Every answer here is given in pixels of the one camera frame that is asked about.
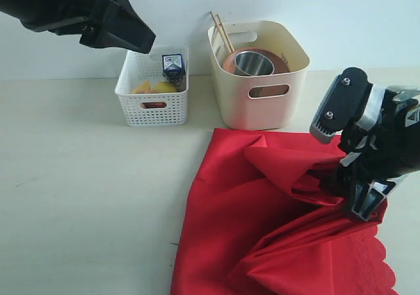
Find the metal cup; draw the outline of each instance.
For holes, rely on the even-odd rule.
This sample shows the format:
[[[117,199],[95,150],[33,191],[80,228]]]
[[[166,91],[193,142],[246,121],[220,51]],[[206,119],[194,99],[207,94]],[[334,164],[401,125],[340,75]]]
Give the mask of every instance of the metal cup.
[[[242,51],[235,57],[235,74],[242,76],[270,75],[274,64],[263,54],[255,51]]]

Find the white plastic basket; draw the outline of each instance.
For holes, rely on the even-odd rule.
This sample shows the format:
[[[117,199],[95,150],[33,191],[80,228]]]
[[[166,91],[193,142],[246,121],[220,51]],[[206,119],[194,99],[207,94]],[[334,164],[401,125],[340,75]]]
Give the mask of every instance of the white plastic basket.
[[[273,52],[287,62],[289,73],[242,77],[223,70],[228,56],[220,34],[213,26],[208,31],[214,87],[224,123],[232,129],[265,130],[282,128],[293,118],[305,81],[309,57],[284,26],[276,22],[225,23],[231,38],[235,34],[255,33],[254,41],[236,43],[235,49],[255,47]],[[252,98],[255,88],[288,86],[285,94]]]
[[[130,94],[147,80],[152,83],[165,81],[162,76],[162,55],[182,54],[186,65],[185,81],[177,93]],[[162,127],[183,125],[187,118],[188,94],[188,47],[158,46],[150,54],[128,51],[118,79],[115,93],[118,95],[127,123],[132,127]],[[144,109],[143,103],[164,102],[164,108]]]

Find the red fabric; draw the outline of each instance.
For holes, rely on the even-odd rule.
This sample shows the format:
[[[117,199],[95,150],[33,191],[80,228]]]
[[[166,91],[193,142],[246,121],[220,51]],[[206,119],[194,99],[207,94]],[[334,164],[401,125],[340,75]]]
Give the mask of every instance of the red fabric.
[[[319,179],[343,157],[309,134],[216,129],[194,180],[171,295],[389,295],[375,238]]]

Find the white table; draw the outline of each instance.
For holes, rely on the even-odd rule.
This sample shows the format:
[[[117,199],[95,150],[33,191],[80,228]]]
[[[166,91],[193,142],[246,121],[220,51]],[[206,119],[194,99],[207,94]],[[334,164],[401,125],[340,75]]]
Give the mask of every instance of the white table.
[[[339,71],[308,74],[284,131],[307,132]],[[420,69],[368,71],[418,85]],[[189,120],[130,128],[114,79],[0,83],[0,294],[169,293],[186,196],[212,131],[210,77],[193,77]],[[420,175],[390,198],[379,237],[396,290],[417,294]]]

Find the chopsticks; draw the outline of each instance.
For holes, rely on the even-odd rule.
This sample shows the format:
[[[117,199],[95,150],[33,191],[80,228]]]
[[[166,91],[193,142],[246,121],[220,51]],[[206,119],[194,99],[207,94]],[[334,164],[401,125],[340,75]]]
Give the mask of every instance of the chopsticks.
[[[230,41],[229,35],[226,32],[226,28],[224,28],[223,22],[219,15],[216,15],[213,11],[210,12],[211,17],[213,18],[213,21],[215,23],[215,27],[217,28],[217,31],[219,32],[220,36],[222,37],[224,47],[227,49],[227,51],[232,54],[235,51],[235,48]]]

